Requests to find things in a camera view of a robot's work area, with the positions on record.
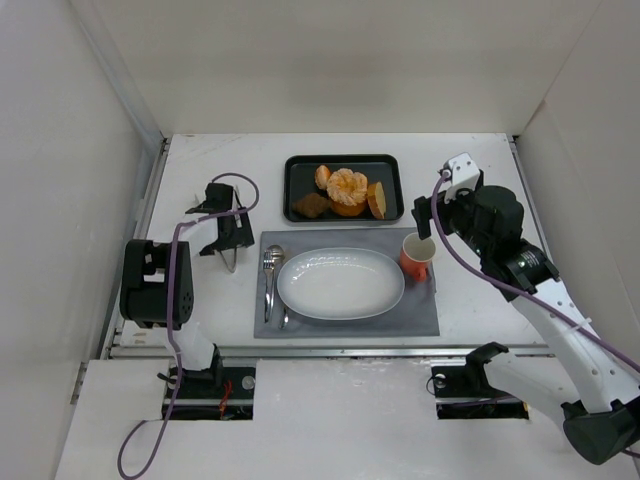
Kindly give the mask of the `metal tongs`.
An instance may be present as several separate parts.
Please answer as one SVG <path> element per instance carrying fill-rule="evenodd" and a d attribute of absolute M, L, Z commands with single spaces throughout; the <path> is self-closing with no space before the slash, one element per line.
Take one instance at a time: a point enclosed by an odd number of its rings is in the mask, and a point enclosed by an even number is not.
<path fill-rule="evenodd" d="M 240 198 L 239 198 L 239 186 L 237 184 L 233 185 L 233 197 L 232 197 L 232 209 L 236 210 L 241 207 Z M 238 262 L 238 247 L 233 247 L 230 249 L 226 249 L 223 251 L 219 251 L 220 258 L 230 274 L 233 274 L 237 268 Z"/>

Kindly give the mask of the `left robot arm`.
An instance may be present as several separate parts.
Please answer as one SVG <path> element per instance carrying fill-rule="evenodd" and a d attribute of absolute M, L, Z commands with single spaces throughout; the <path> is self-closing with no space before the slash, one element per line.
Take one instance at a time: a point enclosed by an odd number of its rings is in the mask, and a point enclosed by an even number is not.
<path fill-rule="evenodd" d="M 161 240 L 134 239 L 125 248 L 120 313 L 160 339 L 182 366 L 182 384 L 222 383 L 222 366 L 214 343 L 197 320 L 192 261 L 218 256 L 228 272 L 237 266 L 238 250 L 255 243 L 239 189 L 212 182 L 204 200 L 187 210 L 176 247 L 173 233 Z"/>

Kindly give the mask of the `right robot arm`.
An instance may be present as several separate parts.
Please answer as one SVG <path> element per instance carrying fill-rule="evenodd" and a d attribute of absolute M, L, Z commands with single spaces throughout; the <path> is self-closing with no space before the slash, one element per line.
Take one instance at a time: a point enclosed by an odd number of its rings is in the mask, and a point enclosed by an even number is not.
<path fill-rule="evenodd" d="M 459 375 L 481 397 L 511 394 L 550 418 L 586 461 L 601 465 L 639 440 L 639 366 L 588 325 L 546 254 L 522 236 L 524 208 L 500 186 L 436 190 L 415 200 L 420 238 L 457 235 L 496 287 L 543 338 L 570 378 L 552 382 L 497 342 L 466 356 Z"/>

